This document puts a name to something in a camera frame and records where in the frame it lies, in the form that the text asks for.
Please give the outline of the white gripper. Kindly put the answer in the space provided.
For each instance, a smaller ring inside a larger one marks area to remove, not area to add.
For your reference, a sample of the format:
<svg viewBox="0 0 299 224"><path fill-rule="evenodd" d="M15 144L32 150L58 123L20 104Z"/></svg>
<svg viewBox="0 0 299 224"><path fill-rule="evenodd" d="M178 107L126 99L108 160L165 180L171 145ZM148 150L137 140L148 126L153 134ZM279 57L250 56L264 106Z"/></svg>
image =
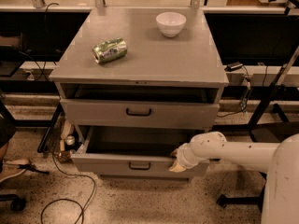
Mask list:
<svg viewBox="0 0 299 224"><path fill-rule="evenodd" d="M171 157L177 157L177 160L173 162L169 168L170 172L181 173L186 169L192 169L199 164L201 158L195 155L191 149L189 143L181 145L171 152Z"/></svg>

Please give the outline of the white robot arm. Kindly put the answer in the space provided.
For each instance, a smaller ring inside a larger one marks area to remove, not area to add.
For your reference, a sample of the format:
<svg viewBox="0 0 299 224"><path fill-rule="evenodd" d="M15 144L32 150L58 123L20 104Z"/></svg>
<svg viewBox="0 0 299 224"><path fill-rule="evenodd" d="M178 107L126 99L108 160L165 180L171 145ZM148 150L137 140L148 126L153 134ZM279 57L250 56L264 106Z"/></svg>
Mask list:
<svg viewBox="0 0 299 224"><path fill-rule="evenodd" d="M220 132L202 133L174 151L169 168L180 173L221 159L266 174L261 224L299 222L299 134L281 142L229 142Z"/></svg>

